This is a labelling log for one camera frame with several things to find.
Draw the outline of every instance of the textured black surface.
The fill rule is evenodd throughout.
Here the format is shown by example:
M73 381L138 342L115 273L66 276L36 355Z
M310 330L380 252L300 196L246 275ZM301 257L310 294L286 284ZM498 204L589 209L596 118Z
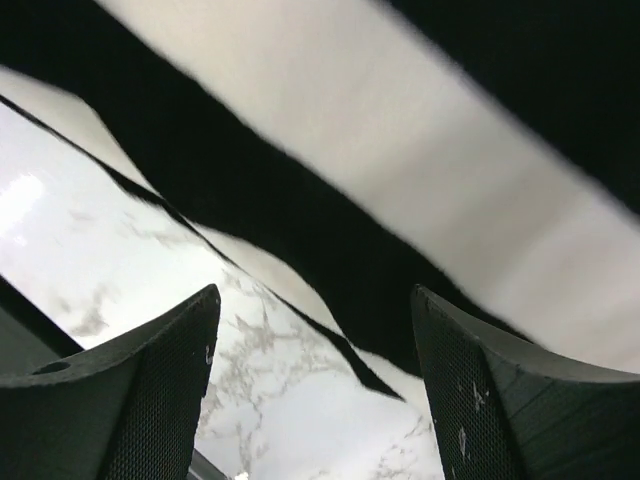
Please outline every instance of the textured black surface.
M184 480L219 311L209 286L95 349L0 376L0 478Z
M527 478L482 347L420 300L418 353L446 478Z
M640 478L638 375L545 351L425 289L413 311L448 479ZM461 422L466 463L455 438Z

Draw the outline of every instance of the white marble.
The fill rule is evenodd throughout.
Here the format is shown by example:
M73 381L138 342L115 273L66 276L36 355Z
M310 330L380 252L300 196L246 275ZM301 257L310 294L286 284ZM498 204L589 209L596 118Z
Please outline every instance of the white marble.
M443 478L431 420L164 212L0 105L0 274L86 348L216 283L198 449L251 480Z

